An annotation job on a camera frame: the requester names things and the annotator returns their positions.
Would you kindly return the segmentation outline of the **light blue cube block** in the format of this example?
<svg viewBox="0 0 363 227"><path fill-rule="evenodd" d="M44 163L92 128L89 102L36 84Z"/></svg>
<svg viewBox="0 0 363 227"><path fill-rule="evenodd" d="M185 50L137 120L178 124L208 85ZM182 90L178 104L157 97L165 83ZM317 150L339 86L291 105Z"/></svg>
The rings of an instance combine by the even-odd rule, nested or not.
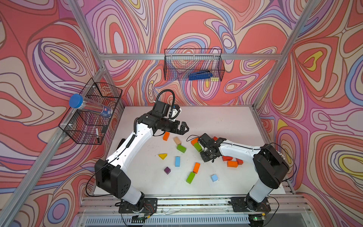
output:
<svg viewBox="0 0 363 227"><path fill-rule="evenodd" d="M214 175L211 176L211 180L212 180L212 182L216 182L216 181L219 180L219 178L218 178L218 176L216 174L214 174Z"/></svg>

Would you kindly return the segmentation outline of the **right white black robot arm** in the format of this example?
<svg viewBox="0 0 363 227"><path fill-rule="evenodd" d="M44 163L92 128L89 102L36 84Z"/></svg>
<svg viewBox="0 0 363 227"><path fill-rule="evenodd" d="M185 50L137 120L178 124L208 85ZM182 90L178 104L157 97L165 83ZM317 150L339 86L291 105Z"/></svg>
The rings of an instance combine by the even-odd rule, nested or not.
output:
<svg viewBox="0 0 363 227"><path fill-rule="evenodd" d="M244 209L248 211L257 211L263 200L279 188L290 170L285 156L271 144L248 146L225 138L215 140L206 133L198 138L198 143L202 147L200 155L204 162L228 156L254 164L259 179L244 198Z"/></svg>

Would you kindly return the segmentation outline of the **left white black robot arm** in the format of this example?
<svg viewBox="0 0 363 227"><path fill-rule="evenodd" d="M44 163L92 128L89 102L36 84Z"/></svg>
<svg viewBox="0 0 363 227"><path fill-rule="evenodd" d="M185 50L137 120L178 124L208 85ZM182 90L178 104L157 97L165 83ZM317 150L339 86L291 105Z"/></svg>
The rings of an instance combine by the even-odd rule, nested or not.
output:
<svg viewBox="0 0 363 227"><path fill-rule="evenodd" d="M144 194L131 184L127 176L129 165L158 130L177 135L189 131L186 122L176 120L180 112L180 107L175 103L175 93L170 89L161 91L152 110L135 118L133 131L124 143L106 160L96 162L96 186L132 205L143 203Z"/></svg>

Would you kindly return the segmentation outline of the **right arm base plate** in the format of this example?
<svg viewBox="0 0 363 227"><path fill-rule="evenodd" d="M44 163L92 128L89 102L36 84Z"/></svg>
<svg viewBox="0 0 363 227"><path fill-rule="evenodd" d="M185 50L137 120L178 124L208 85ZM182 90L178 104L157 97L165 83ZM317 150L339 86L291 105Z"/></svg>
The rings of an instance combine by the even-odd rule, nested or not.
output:
<svg viewBox="0 0 363 227"><path fill-rule="evenodd" d="M228 204L232 206L234 212L269 213L271 211L267 197L262 202L256 202L250 196L231 197Z"/></svg>

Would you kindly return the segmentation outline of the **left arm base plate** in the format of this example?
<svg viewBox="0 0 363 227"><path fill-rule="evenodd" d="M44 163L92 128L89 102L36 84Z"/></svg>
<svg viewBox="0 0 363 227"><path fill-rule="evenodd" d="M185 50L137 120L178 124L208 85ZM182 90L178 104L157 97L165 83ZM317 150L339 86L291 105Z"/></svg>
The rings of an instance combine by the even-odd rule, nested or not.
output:
<svg viewBox="0 0 363 227"><path fill-rule="evenodd" d="M125 200L122 200L115 204L119 209L120 214L148 214L152 215L157 211L157 198L144 198L137 204L131 204Z"/></svg>

